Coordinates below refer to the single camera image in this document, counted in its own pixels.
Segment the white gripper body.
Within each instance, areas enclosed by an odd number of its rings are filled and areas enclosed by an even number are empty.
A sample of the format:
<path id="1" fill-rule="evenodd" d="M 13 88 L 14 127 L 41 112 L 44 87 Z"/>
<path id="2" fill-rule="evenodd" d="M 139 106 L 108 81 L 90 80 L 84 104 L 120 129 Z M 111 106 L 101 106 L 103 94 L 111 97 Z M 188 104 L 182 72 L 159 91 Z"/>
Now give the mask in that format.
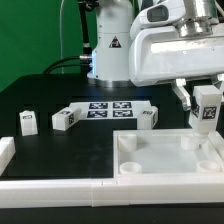
<path id="1" fill-rule="evenodd" d="M 129 51 L 132 83 L 149 86 L 224 73 L 224 24 L 214 25 L 212 31 L 180 38 L 173 26 L 142 30 Z"/>

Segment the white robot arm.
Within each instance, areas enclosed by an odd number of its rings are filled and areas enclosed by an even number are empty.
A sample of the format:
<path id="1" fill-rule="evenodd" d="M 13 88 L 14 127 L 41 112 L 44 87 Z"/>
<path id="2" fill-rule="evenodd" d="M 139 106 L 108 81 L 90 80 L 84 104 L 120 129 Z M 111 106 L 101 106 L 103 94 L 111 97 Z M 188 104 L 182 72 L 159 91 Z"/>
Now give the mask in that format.
<path id="1" fill-rule="evenodd" d="M 224 102 L 224 10 L 216 0 L 78 0 L 95 11 L 97 46 L 84 39 L 88 81 L 102 87 L 169 83 L 191 108 L 185 85 L 210 79 Z"/>

